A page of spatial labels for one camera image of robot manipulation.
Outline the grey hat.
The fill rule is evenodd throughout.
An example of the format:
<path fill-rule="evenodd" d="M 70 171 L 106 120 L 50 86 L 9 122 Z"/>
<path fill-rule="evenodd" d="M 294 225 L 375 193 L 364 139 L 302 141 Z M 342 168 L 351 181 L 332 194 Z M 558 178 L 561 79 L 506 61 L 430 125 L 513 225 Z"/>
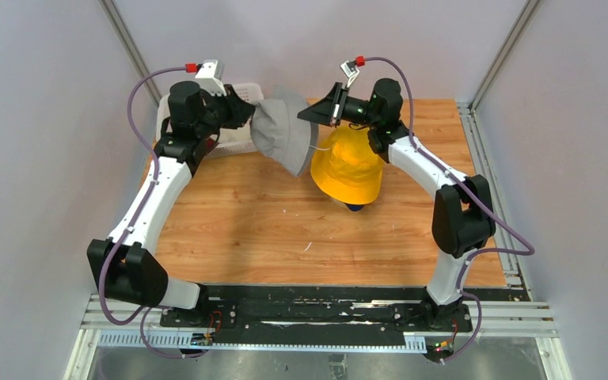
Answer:
<path fill-rule="evenodd" d="M 319 126 L 298 118 L 299 112 L 308 107 L 299 93 L 277 85 L 271 97 L 256 102 L 250 121 L 256 149 L 294 177 L 308 167 L 317 145 Z"/>

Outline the yellow hat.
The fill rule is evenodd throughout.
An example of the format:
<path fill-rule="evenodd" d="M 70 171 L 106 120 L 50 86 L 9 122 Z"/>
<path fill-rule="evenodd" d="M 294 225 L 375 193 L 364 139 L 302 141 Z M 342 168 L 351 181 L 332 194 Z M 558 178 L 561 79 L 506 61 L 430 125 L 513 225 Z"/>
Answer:
<path fill-rule="evenodd" d="M 327 196 L 350 205 L 373 203 L 385 162 L 370 148 L 365 130 L 337 127 L 313 154 L 310 175 Z"/>

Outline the blue hat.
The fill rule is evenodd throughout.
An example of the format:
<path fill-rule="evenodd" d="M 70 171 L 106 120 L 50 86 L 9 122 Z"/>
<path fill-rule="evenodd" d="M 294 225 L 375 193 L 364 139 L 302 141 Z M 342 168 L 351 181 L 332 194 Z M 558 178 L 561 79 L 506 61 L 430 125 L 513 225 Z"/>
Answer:
<path fill-rule="evenodd" d="M 362 209 L 364 209 L 367 205 L 366 204 L 351 204 L 351 203 L 346 203 L 345 207 L 351 211 L 351 212 L 358 212 L 361 211 Z"/>

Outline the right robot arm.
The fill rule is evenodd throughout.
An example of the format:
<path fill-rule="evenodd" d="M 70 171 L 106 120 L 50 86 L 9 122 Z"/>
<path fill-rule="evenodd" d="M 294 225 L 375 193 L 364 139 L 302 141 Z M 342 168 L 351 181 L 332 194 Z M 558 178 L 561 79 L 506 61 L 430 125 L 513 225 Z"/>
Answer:
<path fill-rule="evenodd" d="M 377 80 L 368 99 L 351 97 L 340 82 L 298 118 L 336 127 L 341 122 L 367 127 L 374 154 L 408 174 L 434 201 L 431 232 L 439 249 L 435 272 L 425 287 L 416 317 L 440 330 L 462 314 L 462 283 L 474 253 L 496 232 L 489 183 L 480 174 L 468 176 L 421 145 L 401 120 L 401 85 Z"/>

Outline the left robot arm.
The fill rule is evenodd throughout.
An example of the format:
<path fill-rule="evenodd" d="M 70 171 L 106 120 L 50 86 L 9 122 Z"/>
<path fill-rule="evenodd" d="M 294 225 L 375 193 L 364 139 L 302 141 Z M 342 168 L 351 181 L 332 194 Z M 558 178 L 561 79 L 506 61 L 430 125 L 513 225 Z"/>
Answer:
<path fill-rule="evenodd" d="M 190 326 L 200 327 L 211 316 L 204 286 L 169 275 L 155 249 L 178 196 L 212 151 L 213 138 L 222 129 L 243 127 L 255 107 L 231 85 L 213 94 L 199 80 L 172 85 L 167 103 L 169 116 L 161 122 L 139 193 L 109 236 L 90 242 L 87 257 L 104 299 L 177 308 Z"/>

